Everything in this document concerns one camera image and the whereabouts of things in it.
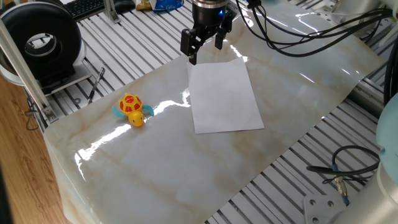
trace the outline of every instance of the wire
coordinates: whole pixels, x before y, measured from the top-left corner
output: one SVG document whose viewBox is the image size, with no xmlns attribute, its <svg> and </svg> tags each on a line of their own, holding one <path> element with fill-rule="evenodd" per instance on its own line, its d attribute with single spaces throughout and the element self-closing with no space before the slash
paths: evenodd
<svg viewBox="0 0 398 224">
<path fill-rule="evenodd" d="M 396 92 L 393 93 L 391 91 L 391 85 L 392 84 L 397 85 L 397 83 L 396 83 L 397 69 L 395 69 L 396 58 L 398 58 L 397 55 L 398 55 L 398 38 L 396 38 L 396 40 L 394 42 L 394 46 L 392 47 L 392 51 L 390 53 L 390 57 L 388 58 L 388 62 L 387 62 L 386 75 L 384 77 L 384 93 L 383 93 L 384 106 L 387 105 L 387 103 L 390 101 L 390 99 L 396 93 Z M 391 78 L 393 76 L 395 76 L 395 79 L 394 79 L 395 83 L 391 82 Z"/>
<path fill-rule="evenodd" d="M 366 37 L 359 38 L 359 39 L 364 41 L 365 44 L 367 44 L 373 38 L 373 36 L 376 34 L 376 31 L 379 28 L 380 23 L 381 23 L 381 20 L 379 20 L 376 27 L 373 29 L 373 31 L 369 35 L 367 35 Z"/>
<path fill-rule="evenodd" d="M 29 109 L 28 109 L 28 111 L 25 111 L 25 116 L 26 117 L 28 117 L 28 119 L 27 119 L 27 121 L 26 121 L 26 130 L 28 130 L 28 131 L 34 131 L 34 130 L 36 130 L 36 129 L 38 129 L 39 128 L 39 125 L 37 125 L 37 127 L 36 128 L 29 128 L 29 123 L 30 123 L 30 120 L 32 119 L 32 117 L 33 117 L 33 114 L 34 113 L 37 113 L 37 110 L 34 110 L 34 106 L 36 105 L 36 102 L 31 102 L 30 101 L 30 98 L 31 96 L 29 96 L 28 97 L 28 99 L 27 99 L 27 103 L 28 103 L 28 105 L 29 105 Z"/>
<path fill-rule="evenodd" d="M 359 169 L 359 170 L 354 170 L 354 171 L 348 171 L 348 172 L 344 172 L 344 171 L 339 171 L 338 167 L 336 165 L 336 157 L 337 155 L 347 149 L 357 149 L 360 151 L 363 151 L 365 153 L 370 154 L 371 156 L 375 157 L 376 159 L 378 159 L 379 161 L 377 161 L 375 164 L 369 166 L 369 167 L 365 167 L 363 169 Z M 316 172 L 318 174 L 331 174 L 334 175 L 334 178 L 330 178 L 330 179 L 325 179 L 322 183 L 323 184 L 329 184 L 331 181 L 335 180 L 336 181 L 336 185 L 338 188 L 338 191 L 341 195 L 341 198 L 343 199 L 343 202 L 346 204 L 346 206 L 349 205 L 349 199 L 348 199 L 348 195 L 347 195 L 347 189 L 345 187 L 344 181 L 343 180 L 348 180 L 348 181 L 357 181 L 358 183 L 360 183 L 361 185 L 365 186 L 366 182 L 368 181 L 367 179 L 371 178 L 372 176 L 368 176 L 368 177 L 354 177 L 354 175 L 359 175 L 359 174 L 363 174 L 366 172 L 371 172 L 374 169 L 377 169 L 377 167 L 379 166 L 380 163 L 380 158 L 379 155 L 375 152 L 373 152 L 370 149 L 366 149 L 365 147 L 362 146 L 343 146 L 340 147 L 339 149 L 337 149 L 332 157 L 331 157 L 331 168 L 328 167 L 318 167 L 318 166 L 307 166 L 307 170 L 312 171 L 312 172 Z"/>
<path fill-rule="evenodd" d="M 336 165 L 336 157 L 337 154 L 339 154 L 341 151 L 347 150 L 347 149 L 358 149 L 361 150 L 363 152 L 366 152 L 370 155 L 372 155 L 373 157 L 375 157 L 376 159 L 380 160 L 379 155 L 375 152 L 373 152 L 370 149 L 366 149 L 365 147 L 362 146 L 343 146 L 339 149 L 337 149 L 335 151 L 335 153 L 333 153 L 332 157 L 331 157 L 331 164 L 332 166 Z M 308 166 L 307 170 L 312 171 L 312 172 L 316 172 L 319 174 L 330 174 L 330 175 L 336 175 L 336 177 L 341 177 L 341 176 L 353 176 L 353 175 L 359 175 L 359 174 L 364 174 L 367 172 L 371 172 L 374 169 L 377 169 L 377 167 L 379 166 L 380 161 L 377 161 L 375 164 L 369 166 L 369 167 L 365 167 L 363 169 L 359 169 L 359 170 L 353 170 L 353 171 L 334 171 L 331 168 L 328 167 L 319 167 L 319 166 Z"/>
<path fill-rule="evenodd" d="M 337 44 L 338 42 L 340 42 L 343 39 L 347 38 L 349 35 L 354 34 L 355 32 L 357 32 L 360 29 L 372 24 L 373 22 L 377 22 L 377 21 L 380 22 L 381 19 L 384 19 L 384 18 L 387 18 L 387 17 L 391 17 L 391 12 L 392 12 L 390 9 L 375 9 L 375 10 L 369 11 L 369 12 L 367 12 L 365 14 L 362 14 L 361 16 L 358 16 L 357 18 L 351 19 L 351 20 L 346 21 L 344 23 L 341 23 L 341 24 L 339 24 L 337 26 L 334 26 L 331 29 L 321 30 L 321 31 L 318 31 L 318 32 L 314 32 L 314 33 L 303 35 L 303 34 L 298 34 L 298 33 L 295 33 L 295 32 L 291 32 L 289 30 L 285 30 L 284 28 L 279 27 L 277 24 L 273 23 L 266 16 L 266 10 L 264 9 L 264 7 L 261 4 L 258 4 L 257 6 L 254 6 L 251 10 L 253 12 L 254 19 L 255 19 L 256 23 L 258 24 L 258 26 L 260 28 L 260 31 L 261 31 L 261 34 L 262 34 L 262 36 L 261 36 L 261 35 L 255 33 L 250 28 L 250 26 L 248 26 L 248 23 L 244 19 L 244 16 L 243 16 L 243 13 L 242 13 L 242 9 L 241 9 L 241 6 L 240 6 L 238 0 L 236 0 L 236 4 L 238 6 L 238 10 L 239 10 L 239 13 L 240 13 L 241 17 L 243 18 L 244 24 L 249 29 L 249 31 L 253 35 L 255 35 L 256 37 L 260 38 L 261 40 L 266 41 L 266 43 L 267 43 L 269 48 L 271 48 L 273 50 L 276 50 L 277 52 L 279 52 L 279 53 L 281 53 L 283 55 L 289 56 L 289 57 L 307 57 L 307 56 L 310 56 L 310 55 L 313 55 L 313 54 L 317 54 L 317 53 L 319 53 L 319 52 L 321 52 L 321 51 L 323 51 L 323 50 L 325 50 L 325 49 Z M 261 24 L 256 12 L 259 12 L 260 15 L 264 18 L 264 26 Z M 347 24 L 350 24 L 352 22 L 355 22 L 355 21 L 360 21 L 361 19 L 364 19 L 364 18 L 367 18 L 367 17 L 372 17 L 372 18 L 370 20 L 368 20 L 368 21 L 359 23 L 358 25 L 355 25 L 353 27 L 350 27 L 350 28 L 347 28 L 347 29 L 344 29 L 344 30 L 339 30 L 338 32 L 331 33 L 332 31 L 334 31 L 334 30 L 336 30 L 336 29 L 338 29 L 340 27 L 343 27 L 343 26 L 345 26 Z M 271 24 L 272 26 L 274 26 L 275 28 L 281 30 L 282 32 L 285 32 L 287 34 L 294 35 L 294 36 L 297 36 L 297 37 L 301 37 L 301 40 L 299 40 L 298 42 L 291 42 L 291 43 L 276 42 L 276 41 L 270 40 L 270 38 L 267 35 L 267 23 Z M 316 50 L 313 50 L 311 52 L 308 52 L 308 53 L 292 54 L 292 53 L 283 51 L 283 49 L 286 49 L 286 48 L 289 48 L 289 47 L 293 47 L 293 46 L 298 45 L 298 44 L 304 44 L 304 43 L 309 42 L 309 41 L 314 40 L 314 39 L 323 39 L 323 38 L 335 37 L 337 35 L 341 35 L 341 36 L 339 38 L 337 38 L 336 40 L 334 40 L 333 42 L 331 42 L 331 43 L 329 43 L 329 44 L 327 44 L 327 45 L 325 45 L 323 47 L 320 47 L 319 49 L 316 49 Z"/>
</svg>

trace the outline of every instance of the sheet of paper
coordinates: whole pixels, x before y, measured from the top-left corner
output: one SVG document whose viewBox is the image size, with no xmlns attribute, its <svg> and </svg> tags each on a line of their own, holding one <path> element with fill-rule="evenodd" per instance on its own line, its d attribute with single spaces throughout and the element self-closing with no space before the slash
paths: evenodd
<svg viewBox="0 0 398 224">
<path fill-rule="evenodd" d="M 264 128 L 242 57 L 187 68 L 196 134 Z"/>
</svg>

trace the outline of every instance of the black cable bundle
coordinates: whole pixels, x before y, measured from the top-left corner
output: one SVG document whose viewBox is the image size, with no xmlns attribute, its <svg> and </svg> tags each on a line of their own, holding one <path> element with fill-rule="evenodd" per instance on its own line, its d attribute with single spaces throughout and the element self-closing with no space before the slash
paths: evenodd
<svg viewBox="0 0 398 224">
<path fill-rule="evenodd" d="M 388 18 L 388 17 L 392 16 L 392 11 L 390 9 L 375 9 L 375 10 L 369 11 L 369 12 L 367 12 L 367 13 L 361 15 L 361 16 L 358 16 L 357 18 L 351 19 L 351 20 L 346 21 L 344 23 L 341 23 L 341 24 L 339 24 L 337 26 L 334 26 L 331 29 L 321 30 L 319 32 L 314 32 L 314 33 L 311 33 L 311 34 L 303 35 L 303 34 L 298 34 L 298 33 L 295 33 L 295 32 L 291 32 L 289 30 L 285 30 L 284 28 L 279 27 L 277 24 L 273 23 L 269 18 L 267 18 L 266 10 L 261 5 L 261 1 L 252 0 L 252 1 L 249 1 L 248 8 L 252 10 L 254 19 L 256 20 L 256 23 L 258 24 L 258 26 L 260 28 L 260 31 L 261 31 L 261 34 L 262 34 L 262 36 L 260 36 L 259 34 L 255 33 L 249 27 L 249 25 L 247 24 L 246 20 L 244 19 L 244 16 L 243 16 L 243 13 L 242 13 L 242 9 L 241 9 L 241 6 L 239 5 L 239 1 L 238 0 L 236 0 L 236 4 L 238 5 L 238 9 L 239 9 L 239 12 L 241 14 L 241 17 L 243 18 L 243 22 L 245 23 L 246 27 L 250 30 L 250 32 L 253 35 L 255 35 L 256 37 L 266 41 L 266 43 L 269 46 L 269 48 L 271 48 L 273 50 L 276 50 L 279 53 L 281 53 L 283 55 L 286 55 L 286 56 L 289 56 L 289 57 L 307 57 L 307 56 L 319 53 L 322 50 L 326 50 L 329 47 L 337 44 L 338 42 L 342 41 L 343 39 L 345 39 L 346 37 L 350 36 L 351 34 L 354 34 L 355 32 L 361 30 L 362 28 L 372 24 L 373 22 L 377 22 L 377 21 L 380 22 L 381 19 L 385 19 L 385 18 Z M 262 24 L 261 24 L 261 22 L 259 20 L 259 17 L 258 17 L 258 15 L 256 13 L 257 11 L 264 18 L 264 27 L 262 26 Z M 355 22 L 355 21 L 360 21 L 361 19 L 364 19 L 364 18 L 367 18 L 367 17 L 372 17 L 372 18 L 370 20 L 368 20 L 368 21 L 361 22 L 358 25 L 355 25 L 353 27 L 350 27 L 350 28 L 347 28 L 347 29 L 344 29 L 344 30 L 341 30 L 341 31 L 338 31 L 338 32 L 331 33 L 332 31 L 334 31 L 334 30 L 336 30 L 336 29 L 338 29 L 340 27 L 343 27 L 343 26 L 345 26 L 347 24 L 350 24 L 352 22 Z M 291 43 L 283 43 L 283 42 L 276 42 L 276 41 L 270 40 L 270 38 L 267 35 L 267 22 L 269 24 L 271 24 L 272 26 L 274 26 L 275 28 L 277 28 L 277 29 L 279 29 L 279 30 L 281 30 L 281 31 L 283 31 L 283 32 L 285 32 L 287 34 L 294 35 L 294 36 L 297 36 L 297 37 L 301 37 L 301 39 L 298 42 L 291 42 Z M 374 35 L 374 33 L 376 33 L 377 27 L 378 27 L 378 25 L 373 30 L 373 32 L 370 33 L 369 36 L 365 37 L 365 41 L 370 40 L 370 38 Z M 331 42 L 331 43 L 329 43 L 329 44 L 327 44 L 327 45 L 325 45 L 323 47 L 320 47 L 319 49 L 316 49 L 316 50 L 313 50 L 311 52 L 308 52 L 308 53 L 292 54 L 292 53 L 288 53 L 288 52 L 282 50 L 282 49 L 286 49 L 288 47 L 293 47 L 293 46 L 298 45 L 298 44 L 307 43 L 307 42 L 309 42 L 311 40 L 314 40 L 314 39 L 335 37 L 337 35 L 341 35 L 341 37 L 338 37 L 333 42 Z"/>
<path fill-rule="evenodd" d="M 379 155 L 375 152 L 373 152 L 370 149 L 366 149 L 365 147 L 362 146 L 343 146 L 339 149 L 337 149 L 335 151 L 335 153 L 333 153 L 332 157 L 331 157 L 331 165 L 336 166 L 336 156 L 337 154 L 339 154 L 341 151 L 347 150 L 347 149 L 358 149 L 361 150 L 363 152 L 366 152 L 370 155 L 372 155 L 373 157 L 375 157 L 376 159 L 379 159 Z M 335 171 L 331 168 L 327 168 L 327 167 L 318 167 L 318 166 L 308 166 L 307 170 L 312 171 L 312 172 L 316 172 L 319 174 L 330 174 L 330 175 L 336 175 L 337 177 L 341 177 L 341 176 L 345 176 L 345 177 L 349 177 L 349 179 L 344 179 L 344 180 L 355 180 L 358 183 L 360 183 L 361 185 L 365 185 L 364 182 L 366 182 L 366 179 L 371 178 L 371 176 L 369 177 L 354 177 L 354 175 L 359 175 L 359 174 L 364 174 L 367 172 L 370 172 L 374 169 L 377 169 L 377 167 L 379 166 L 379 161 L 376 162 L 375 164 L 369 166 L 369 167 L 365 167 L 363 169 L 359 169 L 359 170 L 354 170 L 354 171 Z M 323 184 L 327 184 L 329 182 L 331 182 L 334 178 L 332 179 L 327 179 L 323 181 Z"/>
</svg>

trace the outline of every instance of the snack bag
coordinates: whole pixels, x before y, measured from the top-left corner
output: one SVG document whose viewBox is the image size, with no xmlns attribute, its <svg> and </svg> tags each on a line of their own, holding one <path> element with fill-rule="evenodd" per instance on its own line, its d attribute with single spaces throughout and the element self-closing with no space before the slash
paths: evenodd
<svg viewBox="0 0 398 224">
<path fill-rule="evenodd" d="M 136 3 L 137 10 L 152 9 L 149 0 L 134 0 L 134 3 Z"/>
<path fill-rule="evenodd" d="M 173 10 L 181 7 L 183 0 L 149 0 L 153 11 Z"/>
</svg>

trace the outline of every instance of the toy turtle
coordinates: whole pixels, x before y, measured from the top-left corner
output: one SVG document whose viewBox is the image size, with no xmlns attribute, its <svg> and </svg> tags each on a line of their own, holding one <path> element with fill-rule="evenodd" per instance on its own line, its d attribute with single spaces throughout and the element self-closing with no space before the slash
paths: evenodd
<svg viewBox="0 0 398 224">
<path fill-rule="evenodd" d="M 154 115 L 154 110 L 149 105 L 143 105 L 141 99 L 137 95 L 124 94 L 124 97 L 119 100 L 120 111 L 112 106 L 112 113 L 115 116 L 123 118 L 127 116 L 129 122 L 135 126 L 139 127 L 144 123 L 144 115 L 142 114 L 142 109 L 147 110 L 150 115 Z"/>
</svg>

